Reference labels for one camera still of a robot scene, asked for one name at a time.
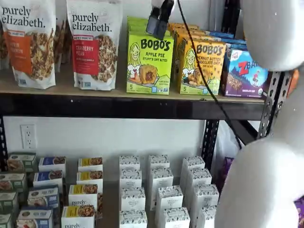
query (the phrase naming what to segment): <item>shelf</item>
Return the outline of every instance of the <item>shelf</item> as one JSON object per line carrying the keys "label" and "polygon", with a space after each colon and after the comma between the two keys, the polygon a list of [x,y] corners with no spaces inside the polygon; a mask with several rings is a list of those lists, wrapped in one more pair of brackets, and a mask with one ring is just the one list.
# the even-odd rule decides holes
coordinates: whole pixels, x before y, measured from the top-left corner
{"label": "shelf", "polygon": [[[22,116],[61,116],[148,119],[224,119],[208,95],[180,95],[175,86],[169,95],[126,93],[126,80],[118,73],[112,91],[80,90],[74,87],[71,65],[63,65],[56,75],[56,86],[47,90],[21,88],[11,70],[0,72],[0,113]],[[262,99],[229,98],[218,100],[233,120],[260,120]]]}

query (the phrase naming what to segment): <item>cartoon kids illustration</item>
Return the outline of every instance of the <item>cartoon kids illustration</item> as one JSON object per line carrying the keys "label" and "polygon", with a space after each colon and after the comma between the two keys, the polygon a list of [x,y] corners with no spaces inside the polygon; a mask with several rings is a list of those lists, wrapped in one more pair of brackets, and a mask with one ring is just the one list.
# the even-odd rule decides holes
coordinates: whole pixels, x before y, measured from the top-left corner
{"label": "cartoon kids illustration", "polygon": [[139,58],[140,48],[137,43],[132,43],[128,55],[128,76],[129,80],[140,83],[139,78],[139,67],[141,66],[141,61]]}
{"label": "cartoon kids illustration", "polygon": [[252,81],[254,81],[253,86],[257,86],[259,73],[260,73],[260,71],[257,70],[256,73],[253,75],[253,78],[252,78]]}
{"label": "cartoon kids illustration", "polygon": [[195,54],[194,54],[194,50],[191,48],[187,51],[185,56],[185,63],[182,70],[182,80],[188,78],[190,74],[193,74],[195,69],[194,60],[195,60]]}

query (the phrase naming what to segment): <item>white wall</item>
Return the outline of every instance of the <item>white wall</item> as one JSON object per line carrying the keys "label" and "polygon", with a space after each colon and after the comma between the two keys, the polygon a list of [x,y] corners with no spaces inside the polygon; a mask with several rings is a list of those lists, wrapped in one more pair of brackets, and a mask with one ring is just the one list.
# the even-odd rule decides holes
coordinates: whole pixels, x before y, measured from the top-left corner
{"label": "white wall", "polygon": [[104,179],[118,179],[118,156],[140,155],[145,177],[149,154],[168,154],[174,176],[183,157],[201,154],[204,121],[90,118],[4,117],[9,152],[23,151],[21,124],[35,124],[38,156],[64,155],[71,182],[77,159],[102,155]]}

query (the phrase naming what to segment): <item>purely elizabeth granola bag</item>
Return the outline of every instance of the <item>purely elizabeth granola bag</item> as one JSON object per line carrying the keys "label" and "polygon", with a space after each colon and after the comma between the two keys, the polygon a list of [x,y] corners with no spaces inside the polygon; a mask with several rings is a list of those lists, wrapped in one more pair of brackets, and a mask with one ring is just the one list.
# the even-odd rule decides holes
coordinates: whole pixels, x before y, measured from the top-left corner
{"label": "purely elizabeth granola bag", "polygon": [[75,87],[115,88],[121,0],[67,0]]}
{"label": "purely elizabeth granola bag", "polygon": [[55,0],[0,0],[0,16],[18,85],[54,86]]}

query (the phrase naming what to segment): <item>green bobo's box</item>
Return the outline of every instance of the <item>green bobo's box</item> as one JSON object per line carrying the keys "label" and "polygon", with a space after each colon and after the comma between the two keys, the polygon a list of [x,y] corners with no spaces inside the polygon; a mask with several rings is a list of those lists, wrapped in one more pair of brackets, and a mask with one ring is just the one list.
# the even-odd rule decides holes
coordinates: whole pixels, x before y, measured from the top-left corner
{"label": "green bobo's box", "polygon": [[143,32],[130,31],[127,92],[168,95],[173,38],[158,40]]}

